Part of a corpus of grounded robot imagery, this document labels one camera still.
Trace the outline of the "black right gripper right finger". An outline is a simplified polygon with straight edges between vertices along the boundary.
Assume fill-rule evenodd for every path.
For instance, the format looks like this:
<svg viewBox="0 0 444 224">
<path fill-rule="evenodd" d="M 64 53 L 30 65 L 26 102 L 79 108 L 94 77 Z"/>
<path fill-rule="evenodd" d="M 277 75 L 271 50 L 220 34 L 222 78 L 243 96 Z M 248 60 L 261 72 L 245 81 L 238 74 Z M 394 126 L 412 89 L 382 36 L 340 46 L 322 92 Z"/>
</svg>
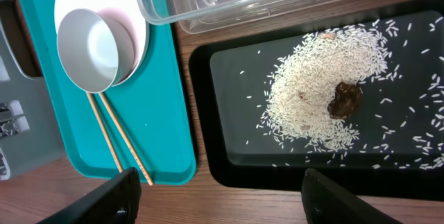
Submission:
<svg viewBox="0 0 444 224">
<path fill-rule="evenodd" d="M 305 171 L 301 198 L 310 224 L 398 222 L 314 169 Z"/>
</svg>

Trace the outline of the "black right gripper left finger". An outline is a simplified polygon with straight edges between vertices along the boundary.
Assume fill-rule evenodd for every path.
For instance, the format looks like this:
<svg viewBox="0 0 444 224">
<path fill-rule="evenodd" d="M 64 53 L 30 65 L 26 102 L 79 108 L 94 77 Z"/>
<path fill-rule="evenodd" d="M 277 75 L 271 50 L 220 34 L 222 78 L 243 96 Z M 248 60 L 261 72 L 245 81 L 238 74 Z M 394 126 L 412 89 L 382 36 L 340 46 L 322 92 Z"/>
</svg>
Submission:
<svg viewBox="0 0 444 224">
<path fill-rule="evenodd" d="M 124 170 L 41 224 L 134 224 L 142 188 L 137 170 Z"/>
</svg>

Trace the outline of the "wooden chopstick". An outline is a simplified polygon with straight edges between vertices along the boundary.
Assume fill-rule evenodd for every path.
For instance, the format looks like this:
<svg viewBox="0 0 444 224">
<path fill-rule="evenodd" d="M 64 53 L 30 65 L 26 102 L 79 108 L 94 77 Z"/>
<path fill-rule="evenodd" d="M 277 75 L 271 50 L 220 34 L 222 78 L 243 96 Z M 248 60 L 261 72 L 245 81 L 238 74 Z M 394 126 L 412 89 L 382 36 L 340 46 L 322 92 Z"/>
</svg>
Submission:
<svg viewBox="0 0 444 224">
<path fill-rule="evenodd" d="M 115 126 L 117 127 L 119 133 L 121 134 L 123 140 L 125 141 L 128 149 L 130 150 L 132 156 L 134 157 L 138 167 L 140 168 L 140 170 L 142 171 L 144 177 L 146 178 L 147 183 L 150 186 L 154 185 L 154 181 L 151 178 L 151 176 L 148 173 L 148 170 L 146 169 L 144 163 L 142 162 L 140 156 L 138 155 L 137 151 L 135 150 L 133 143 L 131 142 L 131 140 L 129 139 L 128 135 L 126 134 L 125 130 L 123 129 L 121 123 L 119 122 L 116 114 L 114 113 L 114 110 L 112 109 L 110 103 L 108 102 L 107 98 L 105 97 L 104 93 L 99 93 L 99 97 L 102 101 L 102 103 L 104 104 L 106 110 L 108 111 L 108 114 L 110 115 L 110 117 L 112 118 Z"/>
<path fill-rule="evenodd" d="M 103 137 L 105 138 L 106 144 L 108 145 L 108 149 L 109 149 L 109 151 L 110 151 L 110 153 L 112 155 L 114 163 L 115 163 L 118 171 L 121 173 L 123 171 L 123 167 L 122 167 L 121 162 L 120 162 L 120 160 L 119 160 L 119 158 L 118 158 L 118 156 L 116 154 L 114 146 L 113 146 L 113 144 L 112 144 L 112 142 L 110 140 L 110 136 L 109 136 L 109 134 L 107 132 L 107 129 L 106 129 L 105 125 L 103 124 L 103 120 L 102 120 L 101 115 L 100 115 L 100 113 L 98 111 L 98 108 L 96 106 L 94 97 L 92 96 L 92 94 L 90 94 L 88 92 L 86 93 L 86 95 L 87 95 L 89 104 L 90 104 L 90 106 L 91 106 L 91 108 L 93 110 L 94 116 L 96 117 L 96 120 L 97 120 L 97 122 L 99 124 L 99 127 L 101 129 Z"/>
</svg>

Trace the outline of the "brown food scrap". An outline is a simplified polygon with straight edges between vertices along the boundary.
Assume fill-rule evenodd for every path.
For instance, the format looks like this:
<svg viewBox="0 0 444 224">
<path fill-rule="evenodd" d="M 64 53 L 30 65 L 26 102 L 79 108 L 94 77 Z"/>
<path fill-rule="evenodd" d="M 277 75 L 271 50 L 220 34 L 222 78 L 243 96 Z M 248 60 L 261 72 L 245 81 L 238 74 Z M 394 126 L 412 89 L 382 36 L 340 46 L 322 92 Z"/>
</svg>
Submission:
<svg viewBox="0 0 444 224">
<path fill-rule="evenodd" d="M 329 103 L 327 111 L 331 119 L 347 119 L 354 114 L 361 104 L 361 89 L 356 84 L 340 82 L 335 89 L 335 97 Z"/>
</svg>

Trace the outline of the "white rice pile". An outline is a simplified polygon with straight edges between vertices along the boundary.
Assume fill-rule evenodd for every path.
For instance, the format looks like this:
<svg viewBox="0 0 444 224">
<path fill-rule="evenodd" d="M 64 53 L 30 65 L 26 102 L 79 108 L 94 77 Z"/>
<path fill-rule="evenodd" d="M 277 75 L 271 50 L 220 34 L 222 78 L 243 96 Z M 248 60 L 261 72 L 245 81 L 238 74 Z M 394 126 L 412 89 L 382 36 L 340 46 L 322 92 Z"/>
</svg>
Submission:
<svg viewBox="0 0 444 224">
<path fill-rule="evenodd" d="M 345 26 L 308 33 L 270 74 L 258 128 L 279 146 L 307 140 L 314 152 L 346 150 L 359 132 L 328 107 L 340 83 L 359 86 L 386 73 L 388 39 L 376 27 Z"/>
</svg>

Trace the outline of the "grey bowl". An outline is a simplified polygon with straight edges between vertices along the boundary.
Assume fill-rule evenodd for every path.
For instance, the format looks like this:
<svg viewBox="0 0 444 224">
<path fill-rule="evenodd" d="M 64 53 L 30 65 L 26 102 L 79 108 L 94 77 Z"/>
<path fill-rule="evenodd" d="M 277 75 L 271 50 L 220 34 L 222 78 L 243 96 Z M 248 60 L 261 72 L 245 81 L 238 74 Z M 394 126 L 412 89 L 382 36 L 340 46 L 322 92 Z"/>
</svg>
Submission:
<svg viewBox="0 0 444 224">
<path fill-rule="evenodd" d="M 135 60 L 128 31 L 118 21 L 88 9 L 72 10 L 62 19 L 57 49 L 72 83 L 92 94 L 123 80 Z"/>
</svg>

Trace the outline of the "pink plate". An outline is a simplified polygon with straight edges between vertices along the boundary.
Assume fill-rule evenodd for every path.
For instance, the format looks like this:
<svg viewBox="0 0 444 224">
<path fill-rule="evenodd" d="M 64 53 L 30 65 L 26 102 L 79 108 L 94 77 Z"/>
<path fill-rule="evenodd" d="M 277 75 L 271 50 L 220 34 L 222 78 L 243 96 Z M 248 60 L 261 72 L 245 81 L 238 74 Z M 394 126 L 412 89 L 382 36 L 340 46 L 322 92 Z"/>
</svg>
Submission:
<svg viewBox="0 0 444 224">
<path fill-rule="evenodd" d="M 149 23 L 142 16 L 137 0 L 55 0 L 54 22 L 58 30 L 68 12 L 84 8 L 118 21 L 127 31 L 135 50 L 135 61 L 130 73 L 117 84 L 126 82 L 144 60 L 150 39 Z"/>
</svg>

